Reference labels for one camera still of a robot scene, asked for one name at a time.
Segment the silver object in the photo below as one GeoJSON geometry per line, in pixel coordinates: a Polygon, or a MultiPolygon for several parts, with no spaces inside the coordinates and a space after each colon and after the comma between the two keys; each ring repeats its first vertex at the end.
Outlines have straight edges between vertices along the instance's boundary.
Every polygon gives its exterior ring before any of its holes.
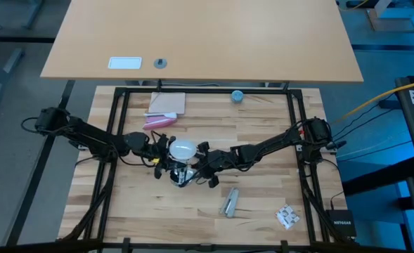
{"type": "Polygon", "coordinates": [[[189,186],[193,182],[193,175],[195,172],[196,170],[191,169],[189,166],[184,167],[184,168],[176,168],[173,170],[172,173],[174,173],[177,176],[178,181],[171,180],[171,182],[175,186],[180,186],[184,184],[185,181],[188,181],[186,186],[189,186]]]}
{"type": "Polygon", "coordinates": [[[230,190],[230,193],[228,194],[228,197],[226,198],[226,201],[222,204],[220,214],[225,214],[227,218],[232,218],[235,214],[235,207],[236,202],[238,201],[238,194],[240,191],[233,187],[230,190]]]}

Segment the pink object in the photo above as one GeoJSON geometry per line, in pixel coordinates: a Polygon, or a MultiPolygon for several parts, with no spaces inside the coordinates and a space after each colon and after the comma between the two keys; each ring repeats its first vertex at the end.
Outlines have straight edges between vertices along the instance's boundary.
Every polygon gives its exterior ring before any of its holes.
{"type": "Polygon", "coordinates": [[[153,130],[167,127],[177,121],[176,113],[152,113],[144,114],[146,116],[144,130],[153,130]]]}

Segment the floor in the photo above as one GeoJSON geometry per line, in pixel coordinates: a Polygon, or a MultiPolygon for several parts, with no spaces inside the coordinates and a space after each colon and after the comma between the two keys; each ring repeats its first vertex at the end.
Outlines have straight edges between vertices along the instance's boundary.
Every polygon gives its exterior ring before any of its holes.
{"type": "MultiPolygon", "coordinates": [[[[28,11],[26,0],[0,1],[0,24],[4,27],[1,35],[54,37],[65,15],[69,0],[47,0],[42,8],[33,30],[20,27],[28,11]]],[[[362,10],[342,12],[342,19],[349,38],[353,44],[401,44],[414,45],[414,33],[380,33],[370,28],[366,14],[362,10]]],[[[11,224],[12,215],[18,206],[24,187],[30,175],[35,157],[39,152],[43,138],[24,132],[19,124],[26,117],[36,116],[41,108],[58,103],[64,89],[64,81],[52,81],[39,78],[51,44],[10,44],[0,43],[0,65],[2,65],[14,48],[25,49],[25,57],[6,89],[0,107],[0,245],[11,224]]],[[[363,84],[292,84],[293,87],[319,87],[323,96],[325,111],[329,121],[340,118],[344,113],[362,102],[392,89],[394,79],[414,75],[414,53],[355,51],[358,64],[365,79],[363,84]]],[[[75,85],[68,110],[82,119],[86,119],[97,85],[123,85],[123,82],[80,81],[75,85]]],[[[365,119],[381,113],[375,109],[365,119]]],[[[352,120],[348,119],[332,126],[334,132],[352,120]]],[[[409,139],[406,123],[401,112],[391,112],[390,116],[376,119],[361,130],[346,137],[347,144],[339,151],[338,159],[344,160],[354,155],[357,150],[377,145],[374,149],[384,148],[409,139]]],[[[414,155],[411,145],[403,145],[390,151],[367,155],[349,162],[340,162],[342,173],[351,178],[358,168],[377,169],[386,164],[414,155]]],[[[54,145],[46,171],[39,185],[32,209],[28,216],[20,243],[48,242],[55,240],[60,220],[70,187],[77,151],[66,140],[59,138],[54,145]]],[[[395,197],[396,186],[373,191],[369,197],[376,204],[390,197],[395,197]]],[[[358,231],[362,236],[358,240],[364,245],[401,248],[399,240],[385,240],[380,234],[394,231],[392,224],[399,215],[393,210],[380,208],[378,213],[368,216],[359,205],[358,196],[347,199],[358,220],[358,231]],[[389,218],[380,218],[382,212],[392,212],[389,218]]]]}

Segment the white card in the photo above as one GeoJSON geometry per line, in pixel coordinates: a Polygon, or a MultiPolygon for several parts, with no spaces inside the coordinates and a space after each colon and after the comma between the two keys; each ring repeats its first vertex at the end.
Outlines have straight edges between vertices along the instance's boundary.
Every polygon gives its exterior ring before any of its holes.
{"type": "Polygon", "coordinates": [[[300,217],[294,212],[294,210],[289,205],[284,205],[278,212],[276,212],[276,217],[278,221],[286,228],[291,228],[296,224],[300,217]]]}
{"type": "Polygon", "coordinates": [[[141,57],[111,57],[108,68],[111,70],[139,70],[142,61],[141,57]]]}

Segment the wooden table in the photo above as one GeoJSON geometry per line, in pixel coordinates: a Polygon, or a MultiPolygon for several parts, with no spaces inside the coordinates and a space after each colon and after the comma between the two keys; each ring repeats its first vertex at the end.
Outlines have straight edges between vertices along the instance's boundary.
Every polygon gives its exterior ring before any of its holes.
{"type": "MultiPolygon", "coordinates": [[[[113,86],[98,86],[88,123],[106,128],[114,90],[113,86]]],[[[319,90],[302,91],[306,116],[325,118],[319,90]]],[[[142,131],[149,100],[149,93],[131,95],[124,133],[142,131]]],[[[185,115],[159,132],[195,143],[209,141],[211,149],[227,150],[232,145],[263,141],[289,126],[285,95],[246,95],[242,104],[235,105],[229,94],[187,93],[185,115]]],[[[89,152],[81,152],[79,159],[90,156],[89,152]]],[[[336,162],[332,155],[324,158],[336,162]]],[[[133,155],[125,160],[140,162],[133,155]]],[[[89,208],[97,165],[97,161],[90,160],[76,167],[59,237],[67,235],[89,208]]],[[[323,162],[318,165],[318,177],[327,208],[330,198],[342,191],[339,173],[333,165],[323,162]]],[[[207,184],[180,189],[170,183],[168,174],[157,180],[152,168],[119,162],[104,241],[121,242],[130,237],[135,243],[279,245],[281,240],[287,240],[290,245],[309,245],[295,148],[264,157],[248,172],[223,171],[219,180],[213,189],[207,184]],[[227,219],[219,215],[219,208],[232,187],[239,188],[240,196],[235,217],[227,219]],[[301,217],[288,231],[275,218],[275,212],[284,204],[301,217]]],[[[337,196],[334,205],[346,209],[344,196],[337,196]]],[[[313,221],[316,237],[321,240],[314,210],[313,221]]]]}
{"type": "Polygon", "coordinates": [[[363,81],[334,0],[72,1],[41,76],[363,81]],[[111,57],[141,69],[111,70],[111,57]]]}

